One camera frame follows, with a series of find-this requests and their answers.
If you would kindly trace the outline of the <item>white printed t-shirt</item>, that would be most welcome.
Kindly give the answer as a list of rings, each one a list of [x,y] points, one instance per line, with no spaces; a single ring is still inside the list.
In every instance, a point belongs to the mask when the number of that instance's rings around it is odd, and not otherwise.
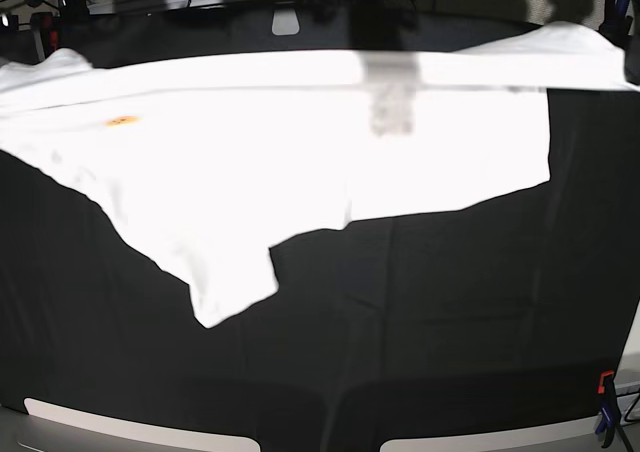
[[[101,206],[211,328],[275,293],[268,251],[550,177],[551,89],[628,91],[624,51],[553,23],[457,52],[228,54],[1,68],[1,148]]]

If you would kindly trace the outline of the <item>red clamp far left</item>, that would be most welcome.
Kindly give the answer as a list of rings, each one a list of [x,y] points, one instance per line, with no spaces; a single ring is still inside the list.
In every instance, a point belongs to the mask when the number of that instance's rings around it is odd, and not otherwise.
[[[50,12],[37,12],[31,16],[29,25],[34,37],[36,54],[42,62],[58,49],[57,18]]]

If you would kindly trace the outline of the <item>blue clamp far right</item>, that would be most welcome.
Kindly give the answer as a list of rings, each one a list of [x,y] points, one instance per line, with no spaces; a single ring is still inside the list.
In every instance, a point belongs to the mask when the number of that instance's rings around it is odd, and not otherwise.
[[[631,0],[604,0],[603,21],[598,32],[611,43],[624,47],[633,18],[627,14]]]

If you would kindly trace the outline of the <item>red blue clamp near right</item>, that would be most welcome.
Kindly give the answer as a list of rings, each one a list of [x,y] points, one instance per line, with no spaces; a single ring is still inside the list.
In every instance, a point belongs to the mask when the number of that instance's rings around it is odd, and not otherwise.
[[[600,376],[598,394],[601,396],[599,422],[595,434],[603,440],[602,449],[609,448],[620,425],[620,410],[614,385],[614,372],[603,372]]]

